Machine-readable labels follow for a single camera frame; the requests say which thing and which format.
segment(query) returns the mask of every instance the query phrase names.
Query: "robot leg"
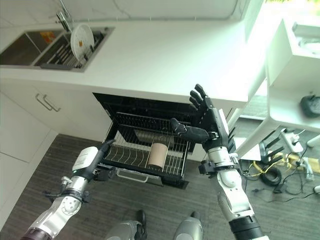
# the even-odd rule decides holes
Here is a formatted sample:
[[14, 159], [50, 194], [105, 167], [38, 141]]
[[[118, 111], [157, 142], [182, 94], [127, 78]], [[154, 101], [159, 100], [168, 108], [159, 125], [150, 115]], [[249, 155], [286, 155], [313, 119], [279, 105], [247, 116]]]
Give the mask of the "robot leg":
[[104, 240], [146, 240], [147, 222], [143, 210], [137, 212], [137, 220], [127, 220], [118, 223], [108, 232]]
[[173, 240], [202, 240], [202, 232], [200, 215], [193, 212], [190, 217], [180, 223]]
[[134, 240], [138, 226], [138, 221], [123, 221], [115, 225], [105, 237], [105, 240]]

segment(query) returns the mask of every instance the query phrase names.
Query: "cabinet handle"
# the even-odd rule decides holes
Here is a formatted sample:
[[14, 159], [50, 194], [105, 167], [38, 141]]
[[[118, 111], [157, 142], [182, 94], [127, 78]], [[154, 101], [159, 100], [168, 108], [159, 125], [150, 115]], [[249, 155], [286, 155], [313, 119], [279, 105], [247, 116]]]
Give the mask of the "cabinet handle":
[[45, 101], [46, 104], [48, 104], [53, 110], [55, 110], [56, 112], [59, 112], [61, 110], [61, 107], [59, 107], [58, 109], [56, 109], [52, 104], [50, 104], [47, 99], [47, 94], [43, 95], [43, 101]]
[[42, 106], [44, 106], [46, 109], [48, 109], [49, 111], [51, 111], [53, 108], [52, 108], [52, 106], [49, 104], [49, 106], [51, 107], [51, 108], [49, 108], [47, 105], [45, 105], [42, 101], [40, 101], [39, 100], [39, 93], [37, 94], [37, 95], [35, 95], [35, 99], [42, 105]]

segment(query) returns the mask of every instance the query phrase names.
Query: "kitchen counter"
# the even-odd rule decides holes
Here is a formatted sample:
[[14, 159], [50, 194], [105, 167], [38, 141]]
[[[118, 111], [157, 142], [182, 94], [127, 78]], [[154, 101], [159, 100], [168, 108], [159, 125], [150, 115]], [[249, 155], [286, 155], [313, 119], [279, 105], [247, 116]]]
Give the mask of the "kitchen counter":
[[[201, 84], [218, 108], [241, 108], [248, 100], [242, 22], [91, 22], [115, 27], [84, 72], [2, 67], [2, 83], [36, 82], [44, 87], [187, 103]], [[3, 50], [23, 31], [58, 24], [1, 28]]]

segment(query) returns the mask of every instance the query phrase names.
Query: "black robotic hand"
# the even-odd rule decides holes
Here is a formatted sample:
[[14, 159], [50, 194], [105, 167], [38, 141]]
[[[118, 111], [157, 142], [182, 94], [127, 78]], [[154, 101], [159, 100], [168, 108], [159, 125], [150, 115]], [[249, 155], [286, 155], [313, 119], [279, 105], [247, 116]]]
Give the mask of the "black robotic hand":
[[224, 127], [219, 111], [214, 108], [208, 95], [197, 84], [190, 92], [190, 102], [196, 108], [194, 126], [184, 126], [175, 118], [170, 120], [173, 131], [186, 140], [202, 144], [207, 152], [215, 147], [228, 147], [228, 134]]

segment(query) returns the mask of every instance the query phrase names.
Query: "faucet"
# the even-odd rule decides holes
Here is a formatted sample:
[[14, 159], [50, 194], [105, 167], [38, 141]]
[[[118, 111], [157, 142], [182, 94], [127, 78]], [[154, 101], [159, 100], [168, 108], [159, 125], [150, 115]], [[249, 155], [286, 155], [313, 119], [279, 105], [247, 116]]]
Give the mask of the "faucet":
[[62, 7], [63, 11], [59, 11], [56, 13], [56, 16], [59, 19], [59, 22], [62, 24], [64, 30], [66, 30], [67, 32], [71, 32], [72, 31], [72, 16], [69, 13], [69, 11], [67, 10], [63, 0], [60, 0], [60, 4]]

